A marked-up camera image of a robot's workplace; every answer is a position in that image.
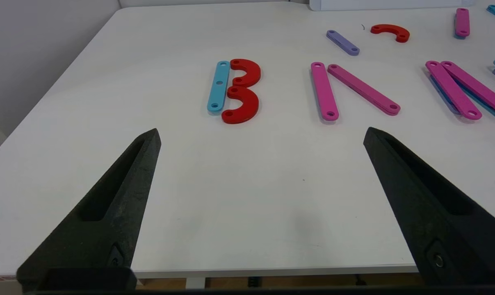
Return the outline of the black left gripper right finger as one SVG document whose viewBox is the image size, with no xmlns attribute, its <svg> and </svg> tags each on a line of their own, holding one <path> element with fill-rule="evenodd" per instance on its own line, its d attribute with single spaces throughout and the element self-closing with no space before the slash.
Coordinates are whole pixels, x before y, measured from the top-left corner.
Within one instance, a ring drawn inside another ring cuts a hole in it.
<svg viewBox="0 0 495 295">
<path fill-rule="evenodd" d="M 389 133 L 363 144 L 425 282 L 495 285 L 495 217 Z"/>
</svg>

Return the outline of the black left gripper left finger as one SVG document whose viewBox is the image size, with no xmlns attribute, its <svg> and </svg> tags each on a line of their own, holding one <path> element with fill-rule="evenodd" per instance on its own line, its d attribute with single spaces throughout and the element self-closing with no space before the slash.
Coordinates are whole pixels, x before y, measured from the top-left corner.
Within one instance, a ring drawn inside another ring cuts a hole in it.
<svg viewBox="0 0 495 295">
<path fill-rule="evenodd" d="M 17 269 L 23 293 L 132 293 L 131 270 L 161 139 L 137 136 Z"/>
</svg>

